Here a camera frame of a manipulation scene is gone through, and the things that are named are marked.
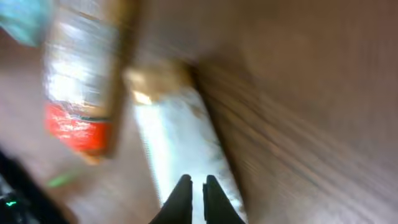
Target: green light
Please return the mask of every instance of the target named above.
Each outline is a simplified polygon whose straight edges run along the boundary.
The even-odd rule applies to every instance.
[[[16,203],[17,203],[17,202],[7,202],[6,205],[7,205],[8,207],[11,207],[11,206],[15,205]]]

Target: black object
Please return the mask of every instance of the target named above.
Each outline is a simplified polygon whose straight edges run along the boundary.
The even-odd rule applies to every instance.
[[[0,223],[67,224],[17,161],[0,151]]]
[[[213,175],[203,184],[204,220],[207,224],[244,224]],[[149,224],[191,224],[192,181],[183,175],[160,212]]]

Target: teal object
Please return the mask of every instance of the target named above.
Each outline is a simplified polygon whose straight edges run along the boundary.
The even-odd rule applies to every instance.
[[[51,8],[52,0],[0,0],[0,27],[20,44],[38,46]]]

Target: wood grain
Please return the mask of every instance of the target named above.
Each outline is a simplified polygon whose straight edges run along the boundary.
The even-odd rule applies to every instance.
[[[250,223],[396,223],[397,12],[393,0],[151,0],[132,58],[193,64]],[[82,166],[43,130],[40,50],[0,45],[0,143],[41,184]],[[79,223],[158,211],[124,104],[115,157],[46,190]]]

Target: brown wooden surface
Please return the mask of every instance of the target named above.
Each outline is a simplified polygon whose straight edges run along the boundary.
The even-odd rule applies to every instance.
[[[178,57],[203,93],[250,223],[396,223],[398,5],[381,1],[151,0],[138,63]],[[40,51],[0,41],[0,143],[35,180],[82,161],[42,125]],[[46,191],[79,223],[157,212],[131,104],[116,155]]]

